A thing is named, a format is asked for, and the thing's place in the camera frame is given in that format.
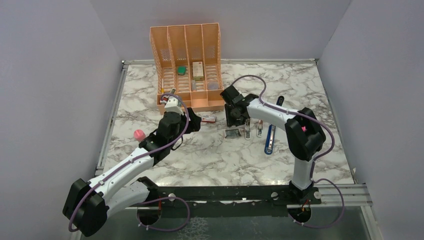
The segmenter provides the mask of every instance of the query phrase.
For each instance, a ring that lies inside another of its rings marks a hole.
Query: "pink object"
[[[143,139],[145,139],[145,138],[146,138],[146,134],[145,134],[145,132],[144,132],[144,131],[142,131],[142,130],[140,130],[140,129],[137,129],[137,130],[135,130],[135,131],[134,131],[134,138],[135,138],[137,141],[141,142],[141,141],[143,141]]]

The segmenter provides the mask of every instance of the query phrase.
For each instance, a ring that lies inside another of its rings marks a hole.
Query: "marble table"
[[[312,109],[335,136],[334,150],[317,162],[314,179],[328,178],[336,184],[353,184],[336,123],[317,67],[306,64],[222,64],[224,88],[237,77],[252,74],[267,82],[264,100],[271,103],[284,96],[284,107]],[[130,65],[114,122],[104,170],[125,159],[138,145],[133,137],[137,129],[146,134],[157,128],[162,118],[156,106],[158,77],[151,64]],[[247,78],[236,83],[239,92],[259,94],[263,84]],[[293,175],[294,157],[287,138],[277,129],[272,155],[264,153],[268,124],[264,136],[256,136],[256,119],[252,120],[252,138],[224,139],[226,126],[223,111],[200,114],[216,115],[216,123],[202,123],[199,132],[184,135],[183,144],[153,168],[137,178],[147,176],[158,186],[236,186],[286,185]],[[330,146],[330,138],[324,149]]]

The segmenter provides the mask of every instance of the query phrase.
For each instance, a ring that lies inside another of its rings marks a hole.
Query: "black cable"
[[[172,150],[172,151],[177,150],[177,149],[181,146],[181,144],[183,144],[183,141],[184,141],[183,136],[181,136],[181,143],[180,143],[180,144],[179,144],[176,148],[172,148],[172,147],[171,147],[171,150]]]

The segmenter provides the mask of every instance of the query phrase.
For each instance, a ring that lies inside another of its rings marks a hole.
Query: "floor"
[[[284,96],[284,107],[312,109],[335,136],[334,150],[317,162],[314,179],[328,178],[336,184],[353,184],[352,175],[340,141],[336,123],[327,96],[314,63],[305,64],[222,64],[224,88],[237,77],[258,75],[267,82],[263,98],[271,103]],[[151,64],[130,65],[124,83],[117,116],[114,122],[104,170],[107,171],[125,159],[137,147],[133,137],[137,129],[146,134],[157,128],[162,118],[156,106],[158,77]],[[259,94],[260,81],[240,80],[235,87],[239,92]],[[268,124],[264,136],[256,136],[257,119],[252,120],[252,139],[224,139],[227,128],[223,111],[216,115],[216,123],[202,123],[199,132],[184,135],[181,147],[172,151],[155,167],[141,173],[159,186],[236,186],[286,185],[293,175],[294,157],[287,138],[277,130],[272,155],[264,153]],[[323,149],[330,146],[330,138]]]

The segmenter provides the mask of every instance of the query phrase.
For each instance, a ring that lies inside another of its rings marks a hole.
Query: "green object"
[[[179,66],[176,72],[178,75],[185,75],[187,71],[187,68],[185,66]]]

